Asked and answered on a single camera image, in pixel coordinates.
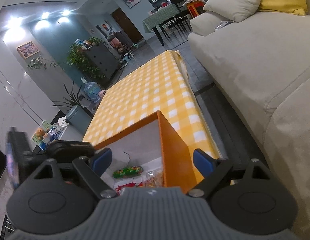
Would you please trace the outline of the green leafy plant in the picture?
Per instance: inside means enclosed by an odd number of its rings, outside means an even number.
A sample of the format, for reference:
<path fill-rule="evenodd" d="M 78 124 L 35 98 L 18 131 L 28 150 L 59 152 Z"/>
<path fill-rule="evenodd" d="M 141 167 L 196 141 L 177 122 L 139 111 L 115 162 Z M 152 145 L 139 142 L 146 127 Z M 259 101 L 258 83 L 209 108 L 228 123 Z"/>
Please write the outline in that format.
<path fill-rule="evenodd" d="M 75 66 L 86 77 L 92 79 L 93 81 L 102 80 L 105 77 L 105 74 L 102 74 L 99 67 L 87 57 L 84 53 L 85 51 L 85 46 L 79 44 L 78 42 L 73 43 L 67 52 L 67 63 L 71 66 Z"/>

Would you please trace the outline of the dark grey cabinet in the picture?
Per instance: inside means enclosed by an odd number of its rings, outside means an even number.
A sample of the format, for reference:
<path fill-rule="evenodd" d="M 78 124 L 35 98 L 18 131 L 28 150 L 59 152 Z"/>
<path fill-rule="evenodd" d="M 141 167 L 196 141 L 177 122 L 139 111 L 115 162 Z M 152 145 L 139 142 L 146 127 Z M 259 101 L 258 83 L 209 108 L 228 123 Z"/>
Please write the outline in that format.
<path fill-rule="evenodd" d="M 103 43 L 100 43 L 98 46 L 95 45 L 85 50 L 84 55 L 93 66 L 98 68 L 98 77 L 94 77 L 93 80 L 102 87 L 110 85 L 115 73 L 120 68 L 120 64 L 113 54 Z"/>

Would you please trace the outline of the yellow checkered tablecloth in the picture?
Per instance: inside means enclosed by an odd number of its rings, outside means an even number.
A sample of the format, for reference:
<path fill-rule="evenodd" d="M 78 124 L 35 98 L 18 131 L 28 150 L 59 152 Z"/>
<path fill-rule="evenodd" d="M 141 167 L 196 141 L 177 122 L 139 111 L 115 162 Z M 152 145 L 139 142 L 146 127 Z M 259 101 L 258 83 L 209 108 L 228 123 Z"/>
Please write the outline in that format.
<path fill-rule="evenodd" d="M 92 145 L 160 111 L 190 152 L 200 148 L 221 156 L 189 84 L 178 51 L 167 50 L 128 74 L 106 91 L 83 140 Z"/>

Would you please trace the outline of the clear bag brown pastries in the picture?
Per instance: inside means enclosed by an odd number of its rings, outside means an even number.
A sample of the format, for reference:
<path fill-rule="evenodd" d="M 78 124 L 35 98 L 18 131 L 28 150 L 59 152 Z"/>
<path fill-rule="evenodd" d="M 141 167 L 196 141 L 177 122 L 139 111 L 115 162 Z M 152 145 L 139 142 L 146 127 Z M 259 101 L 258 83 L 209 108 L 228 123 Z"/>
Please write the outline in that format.
<path fill-rule="evenodd" d="M 164 187 L 164 176 L 161 169 L 147 172 L 143 182 L 145 187 L 157 188 Z"/>

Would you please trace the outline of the beige sofa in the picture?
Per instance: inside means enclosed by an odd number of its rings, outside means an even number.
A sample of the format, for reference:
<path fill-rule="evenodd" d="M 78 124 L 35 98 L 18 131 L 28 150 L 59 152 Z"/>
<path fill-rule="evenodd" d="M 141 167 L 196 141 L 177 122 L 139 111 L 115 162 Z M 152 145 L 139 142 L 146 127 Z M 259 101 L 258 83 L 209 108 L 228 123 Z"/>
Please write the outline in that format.
<path fill-rule="evenodd" d="M 310 239 L 310 0 L 308 13 L 260 11 L 217 30 L 222 16 L 192 19 L 188 40 L 293 194 L 293 231 Z"/>

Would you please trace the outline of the red snack bag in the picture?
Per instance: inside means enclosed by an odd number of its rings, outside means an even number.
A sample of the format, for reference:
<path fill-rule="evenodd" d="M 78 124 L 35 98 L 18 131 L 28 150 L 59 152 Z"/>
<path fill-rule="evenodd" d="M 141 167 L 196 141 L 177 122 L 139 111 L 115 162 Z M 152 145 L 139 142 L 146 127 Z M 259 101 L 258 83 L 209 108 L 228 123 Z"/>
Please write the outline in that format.
<path fill-rule="evenodd" d="M 119 185 L 116 189 L 115 192 L 120 196 L 124 194 L 124 191 L 128 188 L 132 188 L 132 187 L 143 187 L 143 183 L 142 182 L 138 182 L 138 183 L 127 183 L 124 185 Z"/>

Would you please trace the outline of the orange stool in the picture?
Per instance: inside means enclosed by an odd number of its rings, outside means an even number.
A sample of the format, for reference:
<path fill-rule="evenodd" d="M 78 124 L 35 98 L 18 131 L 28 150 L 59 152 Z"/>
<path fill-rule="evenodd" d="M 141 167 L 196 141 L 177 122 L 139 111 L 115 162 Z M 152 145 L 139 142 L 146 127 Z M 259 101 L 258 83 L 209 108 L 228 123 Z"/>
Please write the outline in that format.
<path fill-rule="evenodd" d="M 187 0 L 183 6 L 188 9 L 192 18 L 204 13 L 205 1 L 204 0 Z"/>

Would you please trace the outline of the dining table green cloth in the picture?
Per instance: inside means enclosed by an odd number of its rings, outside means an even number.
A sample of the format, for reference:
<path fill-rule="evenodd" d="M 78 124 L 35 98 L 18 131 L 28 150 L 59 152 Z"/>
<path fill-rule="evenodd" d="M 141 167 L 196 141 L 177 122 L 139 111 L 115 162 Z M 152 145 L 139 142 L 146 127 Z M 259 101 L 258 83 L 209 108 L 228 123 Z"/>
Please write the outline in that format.
<path fill-rule="evenodd" d="M 179 7 L 177 4 L 169 4 L 165 7 L 161 7 L 159 10 L 149 15 L 142 21 L 144 31 L 146 33 L 154 33 L 158 38 L 160 44 L 164 46 L 164 40 L 157 29 L 159 27 L 166 38 L 169 38 L 166 31 L 163 29 L 163 25 L 171 22 L 174 27 L 177 25 L 177 30 L 185 30 L 185 26 L 191 31 L 188 15 L 190 12 L 186 7 Z"/>

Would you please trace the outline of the grey green trash bin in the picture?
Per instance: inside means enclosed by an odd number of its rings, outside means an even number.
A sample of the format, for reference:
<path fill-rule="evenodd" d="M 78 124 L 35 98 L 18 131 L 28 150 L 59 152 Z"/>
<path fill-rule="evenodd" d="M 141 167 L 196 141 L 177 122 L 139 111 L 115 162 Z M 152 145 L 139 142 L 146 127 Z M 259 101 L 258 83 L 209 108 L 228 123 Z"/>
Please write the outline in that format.
<path fill-rule="evenodd" d="M 72 107 L 66 114 L 66 120 L 68 123 L 77 129 L 81 135 L 85 135 L 92 118 L 85 112 L 85 110 L 79 105 Z"/>

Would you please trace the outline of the green tube snack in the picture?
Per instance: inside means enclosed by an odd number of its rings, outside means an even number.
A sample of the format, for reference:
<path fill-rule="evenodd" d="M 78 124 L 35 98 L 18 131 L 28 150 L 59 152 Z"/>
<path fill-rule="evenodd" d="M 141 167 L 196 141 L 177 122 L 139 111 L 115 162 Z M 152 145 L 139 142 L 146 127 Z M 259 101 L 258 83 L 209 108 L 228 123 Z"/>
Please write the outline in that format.
<path fill-rule="evenodd" d="M 144 168 L 142 166 L 130 166 L 125 167 L 121 170 L 116 170 L 113 172 L 113 178 L 120 179 L 120 178 L 128 178 L 138 176 L 143 172 Z"/>

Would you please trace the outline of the blue water jug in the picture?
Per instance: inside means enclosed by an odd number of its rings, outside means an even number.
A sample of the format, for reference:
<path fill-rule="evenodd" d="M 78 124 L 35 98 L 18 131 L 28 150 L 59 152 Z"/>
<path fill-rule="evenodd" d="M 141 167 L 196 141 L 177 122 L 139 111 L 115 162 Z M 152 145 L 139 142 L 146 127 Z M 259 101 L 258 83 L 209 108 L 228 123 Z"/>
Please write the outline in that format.
<path fill-rule="evenodd" d="M 101 90 L 102 89 L 96 82 L 86 82 L 84 84 L 85 95 L 95 104 L 99 104 L 101 101 L 101 97 L 99 95 Z"/>

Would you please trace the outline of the white low shelf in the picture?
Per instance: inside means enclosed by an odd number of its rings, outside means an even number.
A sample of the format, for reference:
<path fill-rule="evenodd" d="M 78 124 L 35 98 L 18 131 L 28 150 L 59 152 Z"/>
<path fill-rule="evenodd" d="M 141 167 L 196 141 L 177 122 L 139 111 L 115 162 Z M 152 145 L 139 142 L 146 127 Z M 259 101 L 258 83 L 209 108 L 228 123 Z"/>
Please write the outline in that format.
<path fill-rule="evenodd" d="M 69 123 L 66 122 L 66 116 L 59 118 L 54 124 L 49 124 L 46 120 L 43 120 L 31 137 L 31 141 L 41 150 L 46 151 L 50 144 L 61 139 L 68 126 Z"/>

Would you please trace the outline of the framed photo on wall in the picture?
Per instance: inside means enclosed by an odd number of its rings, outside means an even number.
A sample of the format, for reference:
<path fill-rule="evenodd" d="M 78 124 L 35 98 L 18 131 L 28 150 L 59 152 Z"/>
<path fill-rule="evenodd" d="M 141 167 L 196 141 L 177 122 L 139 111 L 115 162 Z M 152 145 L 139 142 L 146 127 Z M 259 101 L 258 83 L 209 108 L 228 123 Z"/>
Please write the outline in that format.
<path fill-rule="evenodd" d="M 28 59 L 29 57 L 32 57 L 40 52 L 38 47 L 32 41 L 17 46 L 16 49 L 23 59 Z"/>

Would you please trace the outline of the brown door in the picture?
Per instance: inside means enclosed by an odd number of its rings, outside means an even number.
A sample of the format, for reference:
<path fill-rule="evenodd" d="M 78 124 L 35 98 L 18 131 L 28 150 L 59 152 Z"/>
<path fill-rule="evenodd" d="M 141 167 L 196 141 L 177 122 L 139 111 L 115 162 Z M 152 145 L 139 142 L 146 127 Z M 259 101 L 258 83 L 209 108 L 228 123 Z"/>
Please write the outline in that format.
<path fill-rule="evenodd" d="M 112 18 L 121 27 L 121 29 L 128 35 L 133 43 L 138 43 L 143 39 L 143 36 L 139 30 L 135 27 L 132 21 L 127 17 L 127 15 L 121 10 L 121 8 L 116 9 L 111 13 Z"/>

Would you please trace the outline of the orange cardboard box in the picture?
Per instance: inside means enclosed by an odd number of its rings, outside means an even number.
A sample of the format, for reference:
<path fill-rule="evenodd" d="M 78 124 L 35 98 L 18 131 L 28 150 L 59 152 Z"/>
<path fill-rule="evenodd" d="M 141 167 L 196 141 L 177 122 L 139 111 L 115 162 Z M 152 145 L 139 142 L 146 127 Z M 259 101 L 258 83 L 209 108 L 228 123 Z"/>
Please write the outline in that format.
<path fill-rule="evenodd" d="M 101 179 L 112 189 L 127 183 L 144 182 L 147 172 L 161 169 L 164 187 L 180 187 L 186 193 L 197 183 L 186 143 L 166 117 L 156 111 L 97 145 L 109 148 L 112 162 Z M 128 178 L 113 178 L 113 172 L 142 166 L 143 172 Z"/>

